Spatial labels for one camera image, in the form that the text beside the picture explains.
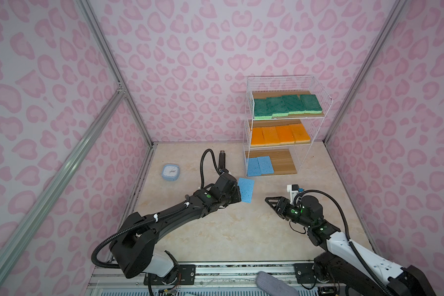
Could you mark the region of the green sponge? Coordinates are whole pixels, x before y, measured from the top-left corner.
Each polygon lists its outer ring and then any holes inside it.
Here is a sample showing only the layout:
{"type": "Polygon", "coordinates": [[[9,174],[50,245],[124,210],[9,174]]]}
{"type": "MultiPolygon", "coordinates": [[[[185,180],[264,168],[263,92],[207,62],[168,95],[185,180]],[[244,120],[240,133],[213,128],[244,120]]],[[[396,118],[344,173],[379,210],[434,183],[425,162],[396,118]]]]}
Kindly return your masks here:
{"type": "Polygon", "coordinates": [[[289,115],[289,110],[282,97],[268,97],[266,103],[273,118],[287,117],[289,115]]]}
{"type": "Polygon", "coordinates": [[[300,95],[300,100],[302,102],[302,111],[304,114],[321,114],[323,109],[318,102],[317,97],[314,94],[303,94],[300,95]]]}
{"type": "Polygon", "coordinates": [[[254,119],[255,120],[269,120],[272,119],[273,112],[268,106],[266,99],[254,100],[254,119]]]}
{"type": "Polygon", "coordinates": [[[305,106],[298,95],[285,95],[282,96],[282,100],[289,115],[300,115],[305,113],[305,106]]]}

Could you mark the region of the blue square timer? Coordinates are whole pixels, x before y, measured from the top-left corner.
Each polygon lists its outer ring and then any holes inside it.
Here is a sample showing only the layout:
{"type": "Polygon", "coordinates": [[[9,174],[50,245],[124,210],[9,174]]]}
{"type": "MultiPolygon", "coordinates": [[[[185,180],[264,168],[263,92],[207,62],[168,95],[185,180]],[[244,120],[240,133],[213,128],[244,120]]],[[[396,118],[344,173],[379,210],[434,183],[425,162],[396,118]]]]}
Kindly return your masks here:
{"type": "Polygon", "coordinates": [[[161,177],[166,181],[176,181],[180,176],[180,167],[176,164],[165,164],[161,177]]]}

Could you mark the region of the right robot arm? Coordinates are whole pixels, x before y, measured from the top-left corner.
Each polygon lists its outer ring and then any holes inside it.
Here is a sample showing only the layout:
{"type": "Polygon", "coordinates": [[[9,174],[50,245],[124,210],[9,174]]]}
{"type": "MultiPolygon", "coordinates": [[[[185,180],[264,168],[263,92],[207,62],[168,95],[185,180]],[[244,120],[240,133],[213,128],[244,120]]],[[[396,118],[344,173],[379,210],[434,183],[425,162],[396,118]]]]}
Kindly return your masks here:
{"type": "Polygon", "coordinates": [[[324,252],[314,259],[317,281],[336,281],[363,296],[433,296],[435,291],[417,267],[404,267],[356,243],[350,236],[347,218],[334,201],[343,223],[340,229],[324,218],[316,195],[332,200],[315,189],[300,191],[293,199],[267,197],[265,202],[283,220],[299,224],[313,245],[324,252]]]}

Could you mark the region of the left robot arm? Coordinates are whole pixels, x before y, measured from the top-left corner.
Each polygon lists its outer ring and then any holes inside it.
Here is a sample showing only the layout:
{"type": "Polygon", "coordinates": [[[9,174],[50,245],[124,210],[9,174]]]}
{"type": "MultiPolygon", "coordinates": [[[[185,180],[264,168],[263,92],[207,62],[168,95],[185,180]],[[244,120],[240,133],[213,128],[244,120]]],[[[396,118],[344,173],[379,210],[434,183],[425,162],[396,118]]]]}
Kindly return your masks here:
{"type": "Polygon", "coordinates": [[[178,280],[180,264],[169,251],[155,250],[159,240],[186,223],[241,201],[238,180],[226,168],[225,152],[220,151],[212,160],[218,174],[214,183],[201,183],[192,195],[161,212],[145,216],[132,213],[115,234],[93,250],[92,263],[100,268],[119,269],[127,279],[145,273],[159,277],[165,284],[178,280]]]}

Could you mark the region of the blue sponge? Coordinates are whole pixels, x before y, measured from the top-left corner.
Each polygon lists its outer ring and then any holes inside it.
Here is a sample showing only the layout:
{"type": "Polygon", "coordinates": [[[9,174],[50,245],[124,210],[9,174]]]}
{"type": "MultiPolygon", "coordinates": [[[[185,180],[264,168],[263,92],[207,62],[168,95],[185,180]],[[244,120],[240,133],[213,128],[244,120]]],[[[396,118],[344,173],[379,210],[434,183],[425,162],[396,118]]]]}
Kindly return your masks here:
{"type": "Polygon", "coordinates": [[[240,189],[241,201],[248,204],[251,203],[254,193],[255,181],[246,178],[239,178],[238,186],[240,189]]]}
{"type": "Polygon", "coordinates": [[[257,159],[261,175],[273,175],[275,173],[270,156],[262,156],[257,159]]]}
{"type": "Polygon", "coordinates": [[[259,158],[258,157],[249,158],[247,160],[248,160],[247,176],[248,177],[261,176],[259,158]]]}

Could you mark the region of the grey cloth object front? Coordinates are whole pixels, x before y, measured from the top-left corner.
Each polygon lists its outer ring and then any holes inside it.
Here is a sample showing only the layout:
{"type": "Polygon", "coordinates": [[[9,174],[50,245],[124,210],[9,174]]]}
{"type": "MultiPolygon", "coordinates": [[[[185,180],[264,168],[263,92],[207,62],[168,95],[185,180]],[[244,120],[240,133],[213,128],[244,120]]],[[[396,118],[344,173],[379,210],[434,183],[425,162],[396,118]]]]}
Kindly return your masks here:
{"type": "Polygon", "coordinates": [[[270,296],[298,296],[298,291],[264,271],[257,274],[256,286],[270,296]]]}

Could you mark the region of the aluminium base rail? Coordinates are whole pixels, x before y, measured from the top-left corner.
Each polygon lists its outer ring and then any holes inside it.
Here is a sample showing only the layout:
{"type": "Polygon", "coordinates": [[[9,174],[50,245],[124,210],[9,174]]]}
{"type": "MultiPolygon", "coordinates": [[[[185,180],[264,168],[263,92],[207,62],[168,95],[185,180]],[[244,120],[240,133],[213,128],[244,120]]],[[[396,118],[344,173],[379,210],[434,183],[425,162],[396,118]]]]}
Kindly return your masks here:
{"type": "MultiPolygon", "coordinates": [[[[226,261],[189,262],[192,269],[189,282],[180,284],[174,292],[164,292],[165,286],[155,283],[156,296],[265,296],[256,284],[260,271],[274,276],[294,288],[299,296],[344,296],[345,284],[330,279],[314,282],[312,261],[226,261]]],[[[97,268],[85,291],[86,296],[148,296],[147,277],[141,274],[127,279],[116,270],[97,268]]]]}

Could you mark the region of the orange sponge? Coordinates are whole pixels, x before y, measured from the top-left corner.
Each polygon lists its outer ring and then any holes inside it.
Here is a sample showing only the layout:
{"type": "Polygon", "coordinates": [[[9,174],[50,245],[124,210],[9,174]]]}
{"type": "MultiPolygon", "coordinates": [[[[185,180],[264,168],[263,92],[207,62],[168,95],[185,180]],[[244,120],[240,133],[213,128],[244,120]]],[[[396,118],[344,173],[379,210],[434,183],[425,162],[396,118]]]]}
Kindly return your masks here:
{"type": "Polygon", "coordinates": [[[253,128],[250,146],[254,148],[265,146],[265,137],[262,128],[253,128]]]}
{"type": "Polygon", "coordinates": [[[294,144],[296,142],[295,138],[292,134],[291,127],[288,125],[277,126],[276,133],[277,133],[280,145],[290,145],[290,144],[294,144]]]}
{"type": "Polygon", "coordinates": [[[281,144],[276,127],[262,127],[261,130],[266,146],[279,146],[281,144]]]}
{"type": "Polygon", "coordinates": [[[301,123],[289,125],[289,128],[296,144],[307,144],[311,142],[311,137],[301,123]]]}

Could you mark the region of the black stapler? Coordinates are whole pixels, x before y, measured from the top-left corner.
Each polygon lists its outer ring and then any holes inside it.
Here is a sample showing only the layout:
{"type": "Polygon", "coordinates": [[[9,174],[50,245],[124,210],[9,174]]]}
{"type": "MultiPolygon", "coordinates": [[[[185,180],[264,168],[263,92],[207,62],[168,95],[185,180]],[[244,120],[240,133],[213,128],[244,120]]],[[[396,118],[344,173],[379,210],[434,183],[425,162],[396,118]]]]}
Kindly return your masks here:
{"type": "Polygon", "coordinates": [[[220,174],[226,171],[226,153],[224,150],[221,150],[218,158],[218,172],[220,174]]]}

